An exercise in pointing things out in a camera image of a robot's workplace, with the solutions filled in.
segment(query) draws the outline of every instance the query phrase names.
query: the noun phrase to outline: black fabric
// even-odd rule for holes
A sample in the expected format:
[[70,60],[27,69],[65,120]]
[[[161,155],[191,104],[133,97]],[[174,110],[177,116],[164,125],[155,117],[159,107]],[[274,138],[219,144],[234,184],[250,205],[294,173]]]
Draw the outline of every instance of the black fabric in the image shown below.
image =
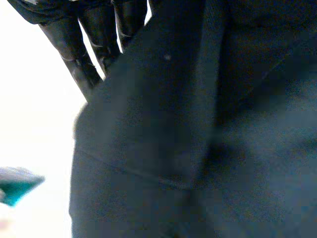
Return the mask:
[[78,118],[75,238],[316,233],[317,4],[275,7],[162,3]]

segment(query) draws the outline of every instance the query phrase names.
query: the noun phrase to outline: black jacket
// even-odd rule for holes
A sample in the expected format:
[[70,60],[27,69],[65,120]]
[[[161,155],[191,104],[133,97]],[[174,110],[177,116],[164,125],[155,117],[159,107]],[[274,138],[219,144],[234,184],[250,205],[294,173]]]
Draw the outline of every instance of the black jacket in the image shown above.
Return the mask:
[[316,233],[316,10],[164,1],[78,118],[74,237]]

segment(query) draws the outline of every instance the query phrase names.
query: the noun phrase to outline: teal object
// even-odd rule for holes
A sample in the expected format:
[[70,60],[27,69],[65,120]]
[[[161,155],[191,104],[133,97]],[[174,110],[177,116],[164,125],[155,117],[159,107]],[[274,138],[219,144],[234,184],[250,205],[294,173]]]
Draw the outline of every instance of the teal object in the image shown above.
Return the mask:
[[0,167],[0,189],[4,192],[0,202],[13,207],[44,181],[43,176],[35,175],[24,168]]

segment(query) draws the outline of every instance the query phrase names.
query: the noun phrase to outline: dark clothing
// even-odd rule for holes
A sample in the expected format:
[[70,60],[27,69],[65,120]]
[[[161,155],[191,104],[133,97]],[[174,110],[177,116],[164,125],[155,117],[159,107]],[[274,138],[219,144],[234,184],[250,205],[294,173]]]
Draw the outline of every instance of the dark clothing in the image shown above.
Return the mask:
[[315,234],[316,14],[164,1],[78,118],[73,237]]

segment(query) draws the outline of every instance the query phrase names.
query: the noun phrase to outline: white wall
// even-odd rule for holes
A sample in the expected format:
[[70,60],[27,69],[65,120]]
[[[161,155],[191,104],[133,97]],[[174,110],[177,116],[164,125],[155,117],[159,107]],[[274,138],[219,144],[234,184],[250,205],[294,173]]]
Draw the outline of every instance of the white wall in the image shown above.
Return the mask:
[[[37,25],[5,0],[0,19],[0,166],[47,177],[16,207],[18,238],[67,238],[72,128],[85,99]],[[84,41],[102,74],[86,35]]]

